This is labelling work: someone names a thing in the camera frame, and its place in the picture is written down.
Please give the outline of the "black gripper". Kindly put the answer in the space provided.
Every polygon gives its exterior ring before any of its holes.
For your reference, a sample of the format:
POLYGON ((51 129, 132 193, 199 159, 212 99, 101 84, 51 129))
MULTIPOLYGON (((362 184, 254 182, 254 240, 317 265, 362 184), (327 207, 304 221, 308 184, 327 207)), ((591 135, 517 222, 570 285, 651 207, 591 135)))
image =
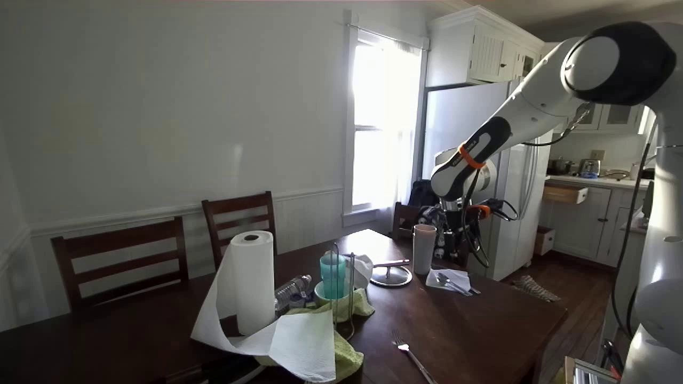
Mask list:
POLYGON ((461 211, 437 211, 437 228, 444 240, 444 256, 468 262, 473 256, 480 265, 487 265, 489 259, 480 242, 480 222, 498 216, 505 217, 501 200, 485 200, 477 206, 466 206, 461 211))

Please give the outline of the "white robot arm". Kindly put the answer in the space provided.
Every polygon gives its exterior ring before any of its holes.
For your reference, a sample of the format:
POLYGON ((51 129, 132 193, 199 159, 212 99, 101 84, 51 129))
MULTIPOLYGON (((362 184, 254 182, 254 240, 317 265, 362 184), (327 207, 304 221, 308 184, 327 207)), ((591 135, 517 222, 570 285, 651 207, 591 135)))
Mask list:
POLYGON ((584 104, 644 108, 657 147, 614 153, 652 164, 652 194, 634 296, 636 333, 620 384, 683 384, 683 26, 624 21, 554 46, 507 101, 430 173, 445 204, 493 153, 568 125, 584 104))

